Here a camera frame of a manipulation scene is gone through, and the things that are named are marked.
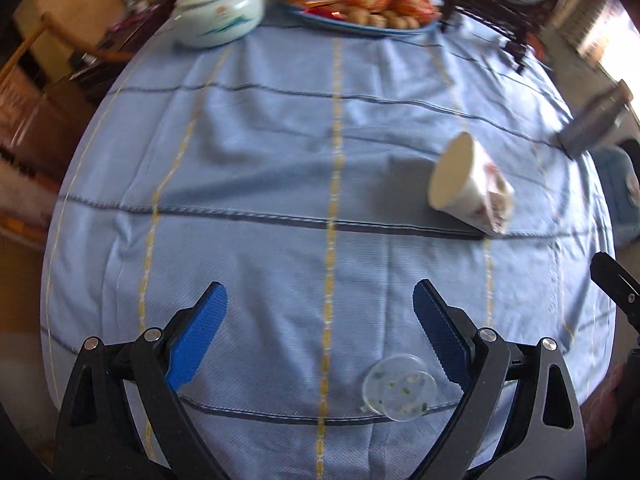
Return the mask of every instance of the blue gripper pad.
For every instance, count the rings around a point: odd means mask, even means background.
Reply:
[[[447,379],[463,391],[471,382],[471,350],[446,311],[446,304],[429,280],[414,288],[414,312],[436,352]]]
[[[180,339],[174,342],[169,355],[166,381],[174,392],[183,384],[191,382],[225,319],[225,287],[219,283],[211,283],[194,308],[196,313],[182,331]]]

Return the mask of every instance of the yellow stripe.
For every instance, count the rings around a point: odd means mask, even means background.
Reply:
[[[560,225],[560,216],[558,214],[558,210],[556,209],[556,204],[554,203],[553,195],[551,194],[551,189],[548,186],[548,174],[546,172],[545,166],[540,159],[540,152],[538,151],[538,147],[535,144],[532,144],[533,153],[536,157],[536,162],[538,164],[538,169],[540,170],[540,174],[542,175],[542,184],[545,187],[545,195],[546,199],[549,202],[549,209],[551,210],[551,214],[553,215],[554,222],[557,225]],[[559,245],[550,246],[551,250],[555,253],[556,259],[558,260],[558,301],[560,303],[560,322],[562,324],[562,328],[566,330],[566,332],[571,337],[571,343],[575,340],[575,333],[569,327],[566,322],[566,314],[564,312],[564,269],[562,265],[562,250]]]
[[[433,59],[433,64],[435,65],[438,72],[440,72],[440,76],[442,77],[445,85],[449,89],[449,95],[451,100],[453,101],[453,105],[455,108],[455,112],[457,117],[460,119],[460,127],[463,132],[469,131],[469,123],[466,120],[466,117],[462,115],[462,101],[458,97],[458,93],[456,92],[456,86],[453,83],[453,79],[449,75],[444,64],[440,61],[440,58],[434,54],[431,49],[432,47],[427,46],[427,50],[431,53],[431,59]],[[491,260],[491,238],[484,238],[484,268],[485,268],[485,291],[486,291],[486,325],[493,326],[494,325],[494,264]]]
[[[591,231],[591,243],[596,245],[596,231]],[[589,344],[589,354],[591,355],[591,370],[587,373],[587,394],[591,395],[591,378],[593,371],[596,369],[596,352],[595,352],[595,335],[596,335],[596,316],[598,314],[598,296],[593,299],[593,324],[591,325],[591,341]]]
[[[316,480],[324,476],[324,430],[329,412],[329,364],[331,355],[331,323],[334,318],[334,265],[335,265],[335,222],[340,207],[340,175],[344,167],[342,152],[342,61],[340,39],[334,38],[334,171],[331,177],[331,197],[329,198],[328,220],[326,223],[326,255],[324,259],[324,330],[322,330],[322,360],[320,378],[320,405],[318,408],[318,437],[316,439]]]
[[[49,257],[49,269],[47,271],[47,284],[45,286],[45,292],[44,292],[44,315],[45,315],[45,320],[46,320],[46,325],[47,325],[47,341],[48,341],[48,344],[49,344],[49,366],[50,366],[50,369],[51,369],[51,382],[53,384],[53,391],[54,391],[54,394],[56,396],[56,403],[58,405],[60,405],[61,399],[60,399],[60,392],[58,391],[58,385],[56,384],[56,371],[55,371],[54,364],[53,364],[53,349],[51,347],[51,328],[50,328],[50,324],[49,324],[49,298],[50,298],[50,295],[51,295],[51,265],[52,265],[52,262],[53,262],[53,258],[56,255],[56,251],[58,250],[58,239],[60,238],[60,227],[62,226],[62,219],[64,218],[64,215],[65,215],[66,201],[68,200],[69,195],[71,194],[71,190],[73,189],[74,184],[76,183],[76,178],[78,177],[78,173],[80,171],[80,168],[82,167],[82,163],[84,162],[84,156],[86,155],[86,152],[89,150],[89,146],[91,146],[91,143],[94,141],[95,134],[100,129],[100,126],[102,125],[102,122],[104,121],[104,118],[111,111],[111,108],[113,107],[113,103],[116,100],[116,98],[118,97],[118,95],[120,94],[120,91],[124,88],[124,85],[127,84],[127,81],[129,81],[129,78],[134,73],[135,67],[137,65],[139,65],[140,60],[143,59],[143,57],[145,57],[146,54],[149,51],[150,51],[149,48],[146,49],[144,52],[140,53],[140,55],[131,63],[131,67],[130,67],[129,73],[127,73],[125,78],[122,80],[122,83],[120,83],[120,86],[115,91],[115,94],[113,94],[113,96],[109,100],[109,103],[106,105],[106,107],[104,109],[104,112],[100,116],[100,119],[98,119],[98,122],[95,124],[94,129],[92,130],[91,134],[89,135],[89,139],[87,140],[87,142],[86,142],[86,144],[84,146],[84,150],[82,150],[82,153],[80,155],[80,159],[78,160],[78,165],[76,166],[76,170],[74,171],[74,175],[71,178],[71,182],[69,182],[69,187],[66,190],[65,197],[64,197],[64,199],[62,201],[62,206],[60,206],[60,216],[58,218],[58,225],[56,227],[56,234],[54,235],[53,244],[51,246],[51,256]]]
[[[218,62],[216,63],[211,76],[209,77],[207,83],[203,88],[200,89],[198,94],[196,95],[196,102],[193,106],[193,112],[191,113],[191,119],[189,120],[189,124],[184,131],[184,135],[182,136],[182,141],[180,142],[180,147],[178,148],[178,153],[174,158],[174,161],[171,164],[171,169],[169,173],[166,174],[162,182],[158,185],[156,192],[152,197],[151,204],[151,227],[149,228],[149,232],[146,235],[146,253],[145,253],[145,263],[143,267],[142,280],[140,282],[140,294],[138,296],[138,320],[140,322],[140,332],[144,332],[146,330],[146,288],[149,284],[149,276],[151,274],[151,263],[153,261],[154,256],[154,247],[156,244],[156,229],[158,227],[158,222],[160,220],[160,197],[162,195],[162,190],[164,186],[171,180],[172,176],[174,176],[175,172],[180,167],[180,163],[182,162],[182,158],[184,157],[184,152],[187,150],[187,146],[189,144],[189,140],[191,139],[191,135],[193,134],[193,130],[195,125],[198,122],[198,118],[200,117],[200,113],[202,111],[202,106],[204,104],[204,95],[206,94],[207,88],[211,85],[213,80],[218,75],[220,67],[224,62],[229,50],[231,49],[232,43],[226,46],[223,50]],[[153,445],[151,443],[151,423],[146,421],[145,424],[145,448],[146,453],[148,454],[151,460],[156,459],[156,454],[153,449]]]
[[[494,325],[494,263],[491,260],[491,238],[484,239],[484,268],[486,269],[486,325]]]

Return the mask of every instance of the clear plastic lid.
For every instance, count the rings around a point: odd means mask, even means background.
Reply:
[[[396,354],[375,364],[362,384],[367,408],[405,422],[426,414],[436,399],[435,379],[415,355]]]

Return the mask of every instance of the blue cushion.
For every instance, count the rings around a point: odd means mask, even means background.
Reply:
[[[625,150],[617,146],[592,150],[591,157],[609,208],[613,243],[623,247],[640,235],[640,191],[636,172]]]

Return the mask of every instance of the window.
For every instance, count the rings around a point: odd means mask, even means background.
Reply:
[[[640,116],[640,34],[623,11],[607,23],[607,46],[600,65],[612,79],[624,79],[634,94],[631,106]]]

